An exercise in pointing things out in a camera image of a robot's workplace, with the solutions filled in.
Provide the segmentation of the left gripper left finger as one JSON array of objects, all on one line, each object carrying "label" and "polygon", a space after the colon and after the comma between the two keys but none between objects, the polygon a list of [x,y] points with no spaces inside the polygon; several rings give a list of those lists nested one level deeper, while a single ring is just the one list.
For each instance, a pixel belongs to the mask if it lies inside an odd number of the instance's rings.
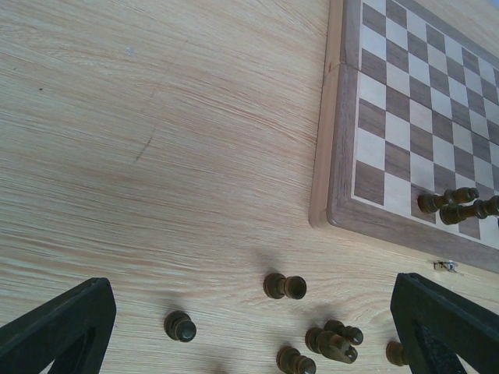
[{"label": "left gripper left finger", "polygon": [[110,281],[85,280],[1,327],[1,372],[98,373],[115,317]]}]

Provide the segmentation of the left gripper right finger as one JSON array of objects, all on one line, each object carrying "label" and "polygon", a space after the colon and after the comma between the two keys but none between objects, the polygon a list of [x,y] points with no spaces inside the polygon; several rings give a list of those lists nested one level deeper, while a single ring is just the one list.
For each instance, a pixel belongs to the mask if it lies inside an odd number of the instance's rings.
[{"label": "left gripper right finger", "polygon": [[498,372],[498,314],[417,273],[396,277],[390,310],[411,372]]}]

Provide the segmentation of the dark piece pile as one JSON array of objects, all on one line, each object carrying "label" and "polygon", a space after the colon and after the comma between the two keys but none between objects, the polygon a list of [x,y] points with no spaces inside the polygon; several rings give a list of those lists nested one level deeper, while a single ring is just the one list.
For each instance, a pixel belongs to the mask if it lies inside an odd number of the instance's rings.
[{"label": "dark piece pile", "polygon": [[387,344],[386,357],[392,365],[402,367],[409,364],[402,344],[397,341],[390,341]]}]

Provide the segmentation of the dark bishop chess piece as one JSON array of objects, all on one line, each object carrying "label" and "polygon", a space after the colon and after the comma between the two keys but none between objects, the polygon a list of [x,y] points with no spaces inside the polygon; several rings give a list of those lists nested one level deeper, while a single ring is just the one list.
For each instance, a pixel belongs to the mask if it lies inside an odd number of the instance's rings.
[{"label": "dark bishop chess piece", "polygon": [[498,215],[498,196],[488,200],[477,199],[472,205],[449,204],[440,209],[440,218],[446,225],[458,224],[470,217],[480,220]]}]

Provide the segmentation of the metal board latch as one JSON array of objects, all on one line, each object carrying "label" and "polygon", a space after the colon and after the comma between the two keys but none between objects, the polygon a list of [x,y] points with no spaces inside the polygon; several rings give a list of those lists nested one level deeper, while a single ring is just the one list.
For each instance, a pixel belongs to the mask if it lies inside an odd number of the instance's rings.
[{"label": "metal board latch", "polygon": [[440,272],[456,273],[457,264],[451,260],[443,261],[438,260],[433,262],[434,270]]}]

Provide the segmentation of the dark knight chess piece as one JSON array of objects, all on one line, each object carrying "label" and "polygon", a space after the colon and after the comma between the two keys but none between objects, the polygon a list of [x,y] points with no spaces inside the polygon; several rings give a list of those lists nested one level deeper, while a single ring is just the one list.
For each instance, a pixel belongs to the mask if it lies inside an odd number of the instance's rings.
[{"label": "dark knight chess piece", "polygon": [[307,330],[305,343],[312,352],[333,361],[352,364],[358,357],[357,350],[344,337],[320,327]]}]

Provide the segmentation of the dark pawn near board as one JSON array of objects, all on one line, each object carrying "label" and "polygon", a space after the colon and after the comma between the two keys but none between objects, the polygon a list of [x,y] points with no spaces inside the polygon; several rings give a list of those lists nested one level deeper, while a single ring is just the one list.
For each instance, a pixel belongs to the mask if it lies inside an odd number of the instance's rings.
[{"label": "dark pawn near board", "polygon": [[286,277],[281,273],[269,273],[264,279],[264,292],[269,298],[284,297],[299,300],[307,291],[306,281],[300,276]]}]

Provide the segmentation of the wooden chess board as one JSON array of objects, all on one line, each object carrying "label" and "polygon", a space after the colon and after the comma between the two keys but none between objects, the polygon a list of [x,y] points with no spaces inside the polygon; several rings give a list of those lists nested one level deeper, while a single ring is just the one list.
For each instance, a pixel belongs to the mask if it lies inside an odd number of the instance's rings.
[{"label": "wooden chess board", "polygon": [[497,56],[416,1],[331,2],[311,225],[497,272],[497,216],[418,207],[461,187],[498,196]]}]

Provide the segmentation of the dark pawn beside knight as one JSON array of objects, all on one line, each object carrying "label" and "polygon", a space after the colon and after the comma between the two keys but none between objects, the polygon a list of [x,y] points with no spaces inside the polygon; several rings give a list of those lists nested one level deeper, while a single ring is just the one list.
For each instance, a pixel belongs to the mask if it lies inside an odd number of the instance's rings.
[{"label": "dark pawn beside knight", "polygon": [[324,329],[344,337],[351,345],[361,345],[363,332],[355,326],[346,326],[339,320],[331,319],[324,324]]}]

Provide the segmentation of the dark pawn far left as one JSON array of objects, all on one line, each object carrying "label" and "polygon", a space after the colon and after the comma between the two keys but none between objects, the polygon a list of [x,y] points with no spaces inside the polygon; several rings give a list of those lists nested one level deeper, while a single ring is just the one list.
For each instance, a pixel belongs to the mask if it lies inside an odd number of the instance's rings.
[{"label": "dark pawn far left", "polygon": [[169,313],[164,321],[164,330],[173,340],[190,342],[196,336],[196,325],[183,311]]}]

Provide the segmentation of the dark pawn lower middle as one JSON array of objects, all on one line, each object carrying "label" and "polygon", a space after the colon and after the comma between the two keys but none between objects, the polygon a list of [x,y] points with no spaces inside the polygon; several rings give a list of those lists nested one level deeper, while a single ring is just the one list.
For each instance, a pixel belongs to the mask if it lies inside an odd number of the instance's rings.
[{"label": "dark pawn lower middle", "polygon": [[277,354],[276,362],[283,373],[315,374],[317,366],[311,358],[302,355],[296,348],[285,346]]}]

